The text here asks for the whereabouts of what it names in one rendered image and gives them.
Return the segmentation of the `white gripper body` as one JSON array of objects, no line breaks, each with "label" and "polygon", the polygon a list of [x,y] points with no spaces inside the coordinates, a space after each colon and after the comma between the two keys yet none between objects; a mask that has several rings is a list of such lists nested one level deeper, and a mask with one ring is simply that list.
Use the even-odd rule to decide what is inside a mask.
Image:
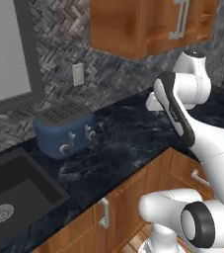
[{"label": "white gripper body", "polygon": [[153,92],[149,94],[145,106],[148,111],[155,112],[156,114],[159,114],[160,112],[164,111],[162,105],[158,102]]}]

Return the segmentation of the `blue toaster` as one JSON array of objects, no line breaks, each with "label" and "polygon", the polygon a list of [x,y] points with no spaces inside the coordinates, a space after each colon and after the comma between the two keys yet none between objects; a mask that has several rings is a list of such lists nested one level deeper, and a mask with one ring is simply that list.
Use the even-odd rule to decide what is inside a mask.
[{"label": "blue toaster", "polygon": [[67,101],[35,116],[37,146],[53,159],[66,159],[86,147],[95,137],[96,118],[83,104]]}]

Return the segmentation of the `wooden drawer front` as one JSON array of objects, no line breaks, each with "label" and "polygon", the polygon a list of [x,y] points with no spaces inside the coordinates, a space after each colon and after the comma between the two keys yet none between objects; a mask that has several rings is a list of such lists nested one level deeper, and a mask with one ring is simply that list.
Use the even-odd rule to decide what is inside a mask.
[{"label": "wooden drawer front", "polygon": [[212,200],[214,192],[211,186],[206,187],[192,179],[190,173],[193,169],[198,170],[198,175],[208,182],[206,174],[200,164],[188,156],[173,150],[171,166],[168,172],[170,184],[177,188],[192,188],[198,190],[204,200]]}]

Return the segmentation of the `wooden base cupboard door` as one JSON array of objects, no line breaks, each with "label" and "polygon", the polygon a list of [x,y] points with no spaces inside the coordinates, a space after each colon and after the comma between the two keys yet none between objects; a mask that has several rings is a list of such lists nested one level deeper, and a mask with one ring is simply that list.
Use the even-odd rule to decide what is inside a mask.
[{"label": "wooden base cupboard door", "polygon": [[172,149],[142,167],[138,172],[106,196],[109,202],[110,226],[103,228],[99,221],[105,216],[105,206],[94,205],[96,253],[136,253],[147,238],[141,231],[146,222],[138,212],[141,196],[161,190],[163,169],[171,163]]},{"label": "wooden base cupboard door", "polygon": [[32,253],[95,253],[93,209],[89,208]]}]

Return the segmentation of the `grey framed window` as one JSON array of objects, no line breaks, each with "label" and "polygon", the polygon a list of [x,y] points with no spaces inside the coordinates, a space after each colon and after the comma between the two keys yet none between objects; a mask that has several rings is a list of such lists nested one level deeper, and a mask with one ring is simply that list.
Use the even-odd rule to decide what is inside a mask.
[{"label": "grey framed window", "polygon": [[0,115],[42,98],[29,0],[0,0]]}]

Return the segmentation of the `black sink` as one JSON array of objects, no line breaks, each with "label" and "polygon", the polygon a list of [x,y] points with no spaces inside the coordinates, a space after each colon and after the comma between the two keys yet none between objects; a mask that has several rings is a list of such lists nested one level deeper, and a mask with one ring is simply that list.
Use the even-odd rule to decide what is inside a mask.
[{"label": "black sink", "polygon": [[0,156],[0,205],[15,208],[14,214],[0,223],[0,246],[68,199],[24,149]]}]

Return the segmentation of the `silver sink drain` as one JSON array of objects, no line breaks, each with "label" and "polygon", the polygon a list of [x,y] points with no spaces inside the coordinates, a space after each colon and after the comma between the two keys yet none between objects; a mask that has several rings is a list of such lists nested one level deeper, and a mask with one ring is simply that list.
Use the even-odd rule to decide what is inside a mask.
[{"label": "silver sink drain", "polygon": [[8,220],[14,214],[15,208],[10,204],[0,205],[0,223]]}]

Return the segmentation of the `white wall outlet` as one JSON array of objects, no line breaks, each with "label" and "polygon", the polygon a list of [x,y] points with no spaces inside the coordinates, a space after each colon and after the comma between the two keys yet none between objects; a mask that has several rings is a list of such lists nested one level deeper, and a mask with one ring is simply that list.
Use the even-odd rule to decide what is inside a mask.
[{"label": "white wall outlet", "polygon": [[85,78],[84,78],[84,63],[77,63],[72,66],[72,74],[73,74],[73,85],[79,86],[83,85]]}]

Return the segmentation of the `wooden wall cupboard door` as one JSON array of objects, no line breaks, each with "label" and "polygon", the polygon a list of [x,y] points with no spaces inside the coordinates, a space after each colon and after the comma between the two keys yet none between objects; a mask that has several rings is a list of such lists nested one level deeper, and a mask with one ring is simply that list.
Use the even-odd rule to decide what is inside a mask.
[{"label": "wooden wall cupboard door", "polygon": [[185,35],[179,40],[170,40],[169,33],[176,30],[179,6],[174,0],[147,0],[145,51],[147,55],[159,54],[196,41],[196,0],[189,0]]}]

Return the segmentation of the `wooden wall cupboard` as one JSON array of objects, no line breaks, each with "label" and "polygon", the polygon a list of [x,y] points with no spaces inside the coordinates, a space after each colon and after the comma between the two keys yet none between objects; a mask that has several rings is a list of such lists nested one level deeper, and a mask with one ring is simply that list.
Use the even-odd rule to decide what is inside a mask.
[{"label": "wooden wall cupboard", "polygon": [[[196,4],[194,43],[211,39],[219,0]],[[90,0],[92,48],[133,59],[150,56],[144,42],[146,9],[147,0]]]}]

